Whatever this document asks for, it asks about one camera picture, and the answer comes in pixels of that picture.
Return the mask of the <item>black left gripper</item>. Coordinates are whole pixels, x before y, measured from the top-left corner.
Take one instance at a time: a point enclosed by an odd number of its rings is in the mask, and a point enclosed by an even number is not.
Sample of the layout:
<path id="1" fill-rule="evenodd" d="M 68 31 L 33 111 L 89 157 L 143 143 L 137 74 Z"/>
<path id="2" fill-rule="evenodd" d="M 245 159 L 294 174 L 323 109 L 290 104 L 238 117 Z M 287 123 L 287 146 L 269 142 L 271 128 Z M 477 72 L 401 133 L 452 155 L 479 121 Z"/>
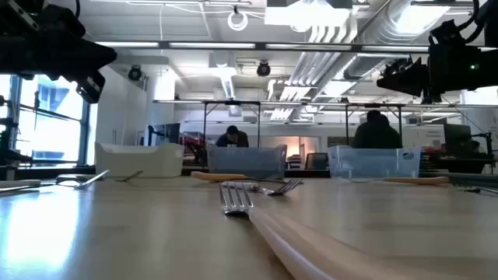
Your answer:
<path id="1" fill-rule="evenodd" d="M 100 69 L 116 59 L 117 52 L 112 47 L 82 38 L 15 38 L 17 75 L 43 74 L 51 79 L 62 76 L 77 84 L 77 93 L 87 103 L 99 102 L 105 85 Z"/>

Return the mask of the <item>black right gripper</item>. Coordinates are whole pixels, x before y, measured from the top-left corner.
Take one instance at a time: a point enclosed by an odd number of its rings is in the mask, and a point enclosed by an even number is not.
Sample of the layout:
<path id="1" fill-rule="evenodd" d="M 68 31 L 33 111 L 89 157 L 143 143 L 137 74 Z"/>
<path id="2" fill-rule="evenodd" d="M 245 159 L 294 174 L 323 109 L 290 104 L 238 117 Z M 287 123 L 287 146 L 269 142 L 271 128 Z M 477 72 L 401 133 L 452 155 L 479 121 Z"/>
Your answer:
<path id="1" fill-rule="evenodd" d="M 387 64 L 377 86 L 440 103 L 441 95 L 461 89 L 475 90 L 481 83 L 482 51 L 466 45 L 429 46 L 427 66 L 418 58 L 399 58 Z"/>

